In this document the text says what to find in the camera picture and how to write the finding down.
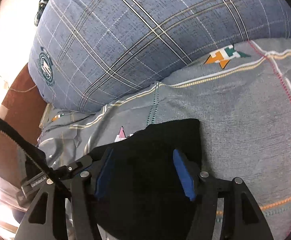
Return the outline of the brown headboard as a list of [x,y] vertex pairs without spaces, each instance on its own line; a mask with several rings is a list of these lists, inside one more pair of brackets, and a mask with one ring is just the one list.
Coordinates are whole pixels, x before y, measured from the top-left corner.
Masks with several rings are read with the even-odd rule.
[[[36,145],[46,105],[30,77],[28,66],[24,66],[0,105],[0,118],[26,141]],[[26,156],[19,146],[0,134],[0,177],[19,189],[26,177],[25,161]]]

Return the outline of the black pants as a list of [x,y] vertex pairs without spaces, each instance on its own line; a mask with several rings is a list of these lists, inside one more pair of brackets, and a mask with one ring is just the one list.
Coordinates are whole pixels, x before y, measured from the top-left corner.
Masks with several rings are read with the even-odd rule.
[[120,142],[95,147],[111,157],[98,182],[95,216],[116,239],[185,239],[196,206],[185,195],[173,163],[175,150],[201,164],[200,123],[184,119],[150,125]]

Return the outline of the blue plaid pillow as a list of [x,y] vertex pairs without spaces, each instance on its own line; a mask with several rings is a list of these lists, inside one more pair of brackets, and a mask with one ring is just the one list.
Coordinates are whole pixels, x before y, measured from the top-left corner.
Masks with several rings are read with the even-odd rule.
[[41,0],[28,71],[56,108],[96,112],[211,51],[290,38],[286,0]]

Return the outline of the grey patterned bed sheet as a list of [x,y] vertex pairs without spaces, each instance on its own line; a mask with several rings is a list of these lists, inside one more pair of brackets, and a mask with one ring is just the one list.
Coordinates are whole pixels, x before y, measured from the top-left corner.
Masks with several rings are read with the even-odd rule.
[[204,164],[221,179],[241,177],[274,239],[291,231],[291,38],[239,43],[221,69],[206,57],[95,114],[52,110],[39,148],[52,168],[148,125],[196,118]]

